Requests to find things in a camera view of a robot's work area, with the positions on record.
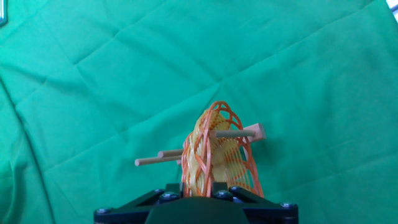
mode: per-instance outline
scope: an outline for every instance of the green cloth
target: green cloth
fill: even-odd
[[[267,199],[301,223],[395,223],[398,26],[383,0],[8,2],[0,28],[0,223],[92,223],[178,181],[226,101]]]

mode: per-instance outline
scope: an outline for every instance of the black mount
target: black mount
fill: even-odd
[[[241,187],[213,183],[212,198],[183,197],[183,184],[167,184],[114,209],[98,209],[95,223],[298,224],[299,208],[275,204]]]

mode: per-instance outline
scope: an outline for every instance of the bolt head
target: bolt head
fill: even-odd
[[[231,190],[240,190],[240,189],[242,189],[242,188],[239,187],[239,186],[233,186],[233,187],[231,187]]]
[[[163,193],[164,192],[164,189],[156,189],[156,190],[154,190],[156,193]]]
[[[96,212],[99,214],[105,214],[105,213],[110,212],[111,210],[112,210],[111,207],[106,207],[106,208],[99,208],[99,209],[97,209]]]
[[[219,190],[216,195],[216,197],[219,198],[228,198],[228,197],[232,197],[232,193],[227,191],[227,190]]]
[[[174,192],[165,192],[164,194],[161,195],[161,197],[164,199],[173,199],[173,198],[178,198],[178,194]]]
[[[280,206],[284,207],[284,208],[291,208],[293,207],[295,204],[292,202],[281,202]]]

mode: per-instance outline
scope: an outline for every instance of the wooden stick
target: wooden stick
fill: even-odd
[[[236,138],[236,137],[253,137],[256,134],[253,130],[226,130],[212,131],[210,137],[213,138]]]
[[[166,151],[160,151],[157,153],[158,158],[165,158],[165,157],[170,157],[170,156],[181,156],[183,149],[173,149],[173,150],[166,150]]]
[[[167,162],[167,161],[176,161],[176,160],[181,160],[181,156],[170,156],[170,157],[165,157],[165,158],[152,157],[152,158],[145,158],[145,159],[136,159],[134,164],[136,166],[143,166],[143,165],[148,165],[148,164]]]
[[[222,138],[225,136],[231,137],[232,135],[235,136],[239,135],[239,137],[242,137],[243,135],[245,135],[248,137],[250,143],[261,141],[266,138],[266,132],[261,123],[250,125],[248,127],[243,128],[243,130],[214,131],[211,132],[210,134],[212,134],[213,137],[218,137],[218,138]],[[183,149],[165,150],[165,151],[160,151],[157,154],[157,157],[165,158],[169,156],[180,156],[182,155],[182,152]]]

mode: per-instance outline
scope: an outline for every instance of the orange mesh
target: orange mesh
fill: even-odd
[[[221,111],[228,115],[226,119]],[[214,102],[198,119],[184,142],[182,182],[184,195],[211,197],[212,182],[226,182],[228,187],[240,186],[263,197],[256,163],[247,137],[213,138],[210,131],[242,130],[238,116],[224,101]],[[245,151],[243,159],[239,148]]]

